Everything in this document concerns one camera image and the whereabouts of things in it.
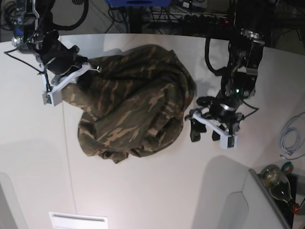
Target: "camouflage jacket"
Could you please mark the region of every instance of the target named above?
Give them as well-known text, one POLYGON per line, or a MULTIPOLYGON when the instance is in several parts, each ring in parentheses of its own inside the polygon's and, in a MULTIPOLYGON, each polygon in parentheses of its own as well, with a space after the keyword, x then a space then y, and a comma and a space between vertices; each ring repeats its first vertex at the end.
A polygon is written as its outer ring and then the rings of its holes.
POLYGON ((102 67, 81 89, 69 84, 64 101, 81 108, 78 139, 84 153, 119 163, 171 145, 183 128, 195 84, 173 51, 143 46, 126 56, 90 60, 102 67))

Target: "camouflage cloth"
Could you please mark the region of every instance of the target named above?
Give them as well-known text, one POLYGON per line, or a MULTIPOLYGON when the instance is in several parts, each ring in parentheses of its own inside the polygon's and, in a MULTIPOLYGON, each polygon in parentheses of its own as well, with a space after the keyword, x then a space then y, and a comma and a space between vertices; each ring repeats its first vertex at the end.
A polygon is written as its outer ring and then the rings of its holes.
POLYGON ((195 84, 173 51, 142 47, 126 56, 90 60, 102 67, 86 90, 69 84, 64 101, 81 108, 78 138, 84 153, 119 163, 171 145, 183 128, 195 84))

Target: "glass bottle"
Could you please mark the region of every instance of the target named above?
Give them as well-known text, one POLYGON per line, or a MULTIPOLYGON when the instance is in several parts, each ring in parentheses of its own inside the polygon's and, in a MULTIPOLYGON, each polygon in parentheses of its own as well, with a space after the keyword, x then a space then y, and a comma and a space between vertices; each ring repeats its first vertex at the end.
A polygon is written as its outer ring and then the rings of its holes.
POLYGON ((290 210, 297 214, 300 206, 292 199, 291 187, 288 178, 276 165, 264 168, 261 172, 261 178, 270 195, 277 200, 288 204, 290 210))

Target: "floor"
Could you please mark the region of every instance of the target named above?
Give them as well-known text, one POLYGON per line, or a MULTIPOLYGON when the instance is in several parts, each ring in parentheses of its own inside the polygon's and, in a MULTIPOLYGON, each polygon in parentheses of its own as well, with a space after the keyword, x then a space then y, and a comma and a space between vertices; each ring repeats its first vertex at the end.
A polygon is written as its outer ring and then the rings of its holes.
MULTIPOLYGON (((10 0, 3 0, 2 7, 10 0)), ((209 10, 225 10, 228 7, 228 0, 209 0, 209 10)), ((81 16, 83 6, 74 5, 70 0, 57 0, 52 10, 54 15, 54 22, 60 25, 74 24, 81 16)), ((73 31, 61 31, 61 35, 70 34, 96 34, 105 33, 107 28, 111 25, 111 18, 108 16, 108 5, 105 0, 90 0, 89 13, 85 22, 73 31)), ((124 24, 115 23, 108 33, 126 33, 124 24)), ((288 32, 280 36, 283 31, 275 32, 279 38, 276 42, 276 48, 305 55, 305 48, 303 42, 299 41, 298 34, 295 31, 288 32)), ((11 31, 1 30, 0 40, 2 42, 9 41, 12 38, 11 31)))

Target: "table surface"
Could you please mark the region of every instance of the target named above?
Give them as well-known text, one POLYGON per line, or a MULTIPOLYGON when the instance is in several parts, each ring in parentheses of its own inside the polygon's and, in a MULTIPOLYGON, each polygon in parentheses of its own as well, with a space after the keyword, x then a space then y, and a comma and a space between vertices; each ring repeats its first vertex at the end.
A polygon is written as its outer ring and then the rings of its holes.
MULTIPOLYGON (((151 34, 63 36, 89 58, 146 44, 174 50, 197 84, 199 96, 216 95, 220 77, 204 62, 204 38, 151 34)), ((226 66, 228 42, 212 40, 211 63, 226 66)), ((0 172, 14 185, 28 228, 51 229, 48 212, 107 216, 111 229, 216 228, 229 193, 241 191, 247 170, 281 164, 277 140, 286 121, 305 110, 305 57, 265 48, 255 97, 260 110, 241 123, 237 149, 223 150, 212 131, 191 143, 185 122, 178 140, 149 157, 130 156, 119 164, 87 157, 81 150, 82 111, 67 103, 44 106, 40 76, 2 54, 0 63, 0 172)), ((37 65, 31 55, 14 55, 37 65)), ((244 114, 248 107, 240 108, 244 114)), ((302 169, 305 160, 294 161, 302 169)))

